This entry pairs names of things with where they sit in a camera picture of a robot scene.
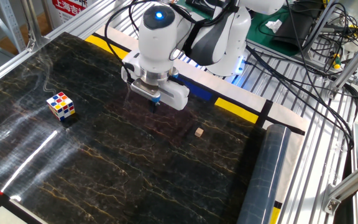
black cable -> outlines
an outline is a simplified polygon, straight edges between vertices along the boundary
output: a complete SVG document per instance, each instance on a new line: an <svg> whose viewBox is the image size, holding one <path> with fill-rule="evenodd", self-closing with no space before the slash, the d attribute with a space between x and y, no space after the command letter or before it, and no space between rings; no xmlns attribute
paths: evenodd
<svg viewBox="0 0 358 224"><path fill-rule="evenodd" d="M136 26L134 18L132 17L132 3L135 3L137 0L132 0L131 4L128 7L128 15L129 19L131 20L132 26L134 27L135 34L137 35L136 31L139 31L139 28Z"/></svg>
<svg viewBox="0 0 358 224"><path fill-rule="evenodd" d="M341 6L343 7L343 9L344 9L344 14L346 15L346 9L345 9L345 7L344 7L342 4L341 4L341 3L334 3L333 5L335 5L335 4L341 5ZM294 18L293 18L293 14L292 14L291 9L289 10L289 12L290 12L290 18L291 18L291 21L292 21L292 25L293 25L293 29L294 29L294 33L295 33L295 37L296 37L296 43L298 44L299 49L301 49L301 44L300 44L300 41L299 41L299 38L298 38L298 34L296 33L295 21L294 21ZM345 134L345 136L347 136L347 144L348 144L348 147L352 148L353 145L354 145L354 143L353 143L352 131L351 131L349 125L346 123L346 121L345 121L336 111L334 111L331 107L329 107L329 106L324 102L324 100L322 99L322 97L321 97L320 94L318 93L316 87L313 85L313 81L311 80L309 71L308 71L308 69L307 69L307 64L306 64L305 56L303 55L303 52L302 52L302 51L300 51L300 53L301 53L301 57L302 57L303 64L304 64L304 66L305 66L306 76L308 77L309 82L312 84L312 86L311 86L312 89L313 89L313 90L316 92L316 94L317 94L317 97L318 97L317 102L320 103L320 104L322 104L322 105L335 117L335 120L338 121L338 123L339 123L340 127L342 128L342 130L344 129L344 127L346 128L347 132L344 131L344 134Z"/></svg>
<svg viewBox="0 0 358 224"><path fill-rule="evenodd" d="M309 92L308 90L304 89L302 86L299 86L298 84L296 84L295 82L292 82L291 79L285 77L284 75L280 74L279 72L277 72L276 70L274 70L267 62L265 62L262 58L260 58L257 54L256 51L254 51L251 47L249 47L248 45L246 46L246 49L252 54L252 56L254 56L256 58L256 60L263 65L284 87L287 88L288 91L290 91L296 98L298 98L302 103L304 103L306 106L309 106L315 113L319 114L320 116L322 116L323 118L325 118L327 121L331 122L335 127L339 128L346 137L349 137L349 134L345 131L345 129L340 126L341 124L336 124L334 121L332 121L331 119L329 119L327 116L323 115L321 112L319 112L316 108L314 108L314 106L311 106L309 103L307 103L304 99L302 99L300 96L298 96L297 93L295 93L286 83L290 82L291 85L294 85L295 87L299 88L301 91L305 92L306 94L308 94L310 97L312 97L313 99L315 99L316 101L318 101L318 98L316 96L314 96L314 94L312 94L311 92Z"/></svg>
<svg viewBox="0 0 358 224"><path fill-rule="evenodd" d="M107 31L108 31L108 27L109 27L109 24L110 22L118 15L120 14L122 11L130 8L131 6L135 6L137 4L142 4L142 3L147 3L147 2L155 2L155 1L158 1L158 0L142 0L142 1L133 1L132 3L130 3L129 5L127 6L124 6L122 8L120 8L119 10L117 10L115 13L113 13L109 20L107 21L106 23L106 26L104 27L104 37L106 38L106 43L107 43L107 46L109 47L109 49L111 50L112 54L114 54L114 56L118 59L118 61L120 62L120 64L124 67L125 69L125 72L128 74L128 78L130 78L130 73L128 71L128 68L125 66L124 62L122 61L122 59L118 56L118 54L116 53L116 51L111 47L111 44L110 42L108 42L108 35L107 35Z"/></svg>
<svg viewBox="0 0 358 224"><path fill-rule="evenodd" d="M252 62L247 62L247 61L244 61L246 65L251 65L253 67L255 67L256 69L258 69L259 71L261 71L262 73L266 74L266 75L271 75L273 76L271 73L269 72L265 72L262 68L259 68L256 64L252 63ZM291 82L296 82L296 83L299 83L301 85L309 85L311 86L312 84L310 83L305 83L305 82L301 82L301 81L297 81L297 80L292 80L292 79L289 79L291 80ZM320 88L320 89L323 89L323 90L330 90L332 91L332 89L330 88L325 88L325 87L322 87L322 86L316 86L316 88ZM348 94L344 94L344 93L340 93L338 91L332 91L333 93L337 93L337 94L340 94L340 95L344 95L344 96L350 96L350 97L353 97L353 98L358 98L358 92L356 91L357 94L355 95L348 95Z"/></svg>

yellow stripe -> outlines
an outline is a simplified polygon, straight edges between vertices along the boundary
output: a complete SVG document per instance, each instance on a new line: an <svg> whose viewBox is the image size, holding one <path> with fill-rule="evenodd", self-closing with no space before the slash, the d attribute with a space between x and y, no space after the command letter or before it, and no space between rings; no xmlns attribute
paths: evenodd
<svg viewBox="0 0 358 224"><path fill-rule="evenodd" d="M247 121L250 121L252 123L256 123L256 121L258 120L258 116L256 114L253 114L247 110L245 110L244 108L241 108L233 103L230 103L222 98L218 98L218 100L216 100L215 102L216 106L220 106L221 108L228 110L238 116L240 116L241 118L246 119Z"/></svg>
<svg viewBox="0 0 358 224"><path fill-rule="evenodd" d="M111 50L109 49L109 46L107 46L106 41L100 39L99 37L95 37L93 35L90 35L85 41L92 43L98 47L101 47L102 49L104 49L107 52L111 52ZM126 52L125 50L122 50L116 46L110 45L112 47L112 49L117 53L118 57L120 57L121 59L123 59L128 52Z"/></svg>
<svg viewBox="0 0 358 224"><path fill-rule="evenodd" d="M270 224L276 224L279 214L280 214L280 209L278 209L276 207L273 207L272 217L270 219Z"/></svg>

